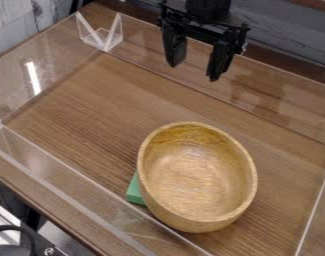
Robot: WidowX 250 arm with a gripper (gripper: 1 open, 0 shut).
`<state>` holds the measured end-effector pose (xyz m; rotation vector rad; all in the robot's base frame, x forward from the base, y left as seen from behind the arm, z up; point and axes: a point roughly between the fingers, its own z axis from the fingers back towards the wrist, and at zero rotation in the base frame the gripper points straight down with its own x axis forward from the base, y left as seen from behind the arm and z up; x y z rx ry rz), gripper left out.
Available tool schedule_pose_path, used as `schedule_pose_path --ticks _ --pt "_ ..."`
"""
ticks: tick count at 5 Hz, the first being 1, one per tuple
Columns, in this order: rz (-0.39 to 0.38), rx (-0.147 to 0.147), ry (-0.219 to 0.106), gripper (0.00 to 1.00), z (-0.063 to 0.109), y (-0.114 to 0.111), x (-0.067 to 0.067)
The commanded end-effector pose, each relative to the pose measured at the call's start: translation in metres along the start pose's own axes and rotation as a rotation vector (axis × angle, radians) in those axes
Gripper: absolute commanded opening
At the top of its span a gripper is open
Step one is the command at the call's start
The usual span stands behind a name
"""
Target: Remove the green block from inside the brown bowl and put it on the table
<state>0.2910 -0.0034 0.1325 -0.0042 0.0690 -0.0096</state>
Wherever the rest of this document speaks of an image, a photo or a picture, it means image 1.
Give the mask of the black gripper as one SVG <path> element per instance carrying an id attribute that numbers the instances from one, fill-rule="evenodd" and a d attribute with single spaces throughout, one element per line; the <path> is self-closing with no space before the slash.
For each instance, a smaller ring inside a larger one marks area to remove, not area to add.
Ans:
<path id="1" fill-rule="evenodd" d="M 159 7 L 159 27 L 169 65 L 177 67 L 183 62 L 187 37 L 214 44 L 206 76 L 211 82 L 217 81 L 229 69 L 234 46 L 245 45 L 250 30 L 249 24 L 230 13 L 231 0 L 162 0 Z"/>

